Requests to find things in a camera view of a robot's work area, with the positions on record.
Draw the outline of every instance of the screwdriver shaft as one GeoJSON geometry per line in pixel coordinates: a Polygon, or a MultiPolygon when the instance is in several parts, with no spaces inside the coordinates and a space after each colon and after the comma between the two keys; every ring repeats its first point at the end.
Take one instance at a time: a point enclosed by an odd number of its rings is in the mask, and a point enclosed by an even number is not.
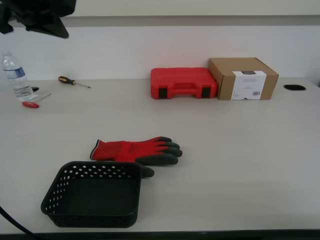
{"type": "Polygon", "coordinates": [[[90,88],[91,88],[90,86],[83,85],[83,84],[81,84],[81,83],[77,83],[77,82],[76,82],[75,84],[81,85],[81,86],[86,87],[86,88],[88,88],[88,89],[90,89],[90,88]]]}
{"type": "Polygon", "coordinates": [[[46,97],[49,97],[51,94],[52,94],[52,93],[49,93],[49,94],[47,94],[47,95],[39,98],[37,101],[34,101],[34,103],[37,103],[37,102],[39,102],[40,100],[45,99],[46,97]]]}

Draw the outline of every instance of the black plastic basket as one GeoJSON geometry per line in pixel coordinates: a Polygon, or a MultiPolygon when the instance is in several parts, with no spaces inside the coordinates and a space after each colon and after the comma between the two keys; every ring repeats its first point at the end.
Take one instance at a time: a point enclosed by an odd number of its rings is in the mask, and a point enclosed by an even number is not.
{"type": "Polygon", "coordinates": [[[138,217],[141,176],[136,163],[69,162],[55,177],[41,211],[58,227],[131,227],[138,217]]]}

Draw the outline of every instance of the red toolbox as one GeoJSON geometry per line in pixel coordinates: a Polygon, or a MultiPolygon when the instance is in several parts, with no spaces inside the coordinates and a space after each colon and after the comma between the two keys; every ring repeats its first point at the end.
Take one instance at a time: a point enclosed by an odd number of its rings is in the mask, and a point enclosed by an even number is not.
{"type": "Polygon", "coordinates": [[[154,68],[151,71],[151,96],[172,99],[175,95],[214,98],[217,82],[205,67],[154,68]]]}

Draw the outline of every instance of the white table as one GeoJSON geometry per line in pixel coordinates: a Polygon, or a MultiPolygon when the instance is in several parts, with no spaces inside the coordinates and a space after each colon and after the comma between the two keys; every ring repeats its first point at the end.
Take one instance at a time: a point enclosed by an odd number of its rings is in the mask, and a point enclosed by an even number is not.
{"type": "MultiPolygon", "coordinates": [[[[154,100],[148,80],[35,81],[31,109],[0,91],[0,206],[33,232],[320,228],[320,88],[280,79],[271,100],[154,100]],[[306,91],[289,91],[301,84],[306,91]],[[175,166],[143,179],[127,229],[59,228],[40,210],[58,170],[88,161],[96,140],[180,144],[175,166]]],[[[0,217],[0,234],[20,231],[0,217]]]]}

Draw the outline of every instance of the black glove fingertip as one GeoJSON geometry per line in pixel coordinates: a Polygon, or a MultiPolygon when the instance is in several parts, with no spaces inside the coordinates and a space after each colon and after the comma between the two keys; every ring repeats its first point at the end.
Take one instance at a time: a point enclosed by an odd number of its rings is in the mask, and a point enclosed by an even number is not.
{"type": "Polygon", "coordinates": [[[176,157],[182,156],[182,151],[180,149],[175,148],[175,147],[168,147],[166,149],[160,150],[159,152],[165,153],[165,154],[171,154],[176,157]]]}
{"type": "Polygon", "coordinates": [[[175,165],[178,163],[178,158],[169,153],[162,153],[151,156],[143,156],[135,159],[137,163],[147,166],[156,166],[156,165],[175,165]]]}
{"type": "Polygon", "coordinates": [[[147,166],[142,166],[142,177],[151,178],[155,175],[155,171],[147,166]]]}
{"type": "Polygon", "coordinates": [[[171,138],[160,136],[156,142],[172,142],[171,138]]]}
{"type": "Polygon", "coordinates": [[[176,144],[175,142],[166,142],[166,143],[160,144],[159,146],[160,147],[172,147],[172,148],[180,149],[180,146],[178,144],[176,144]]]}

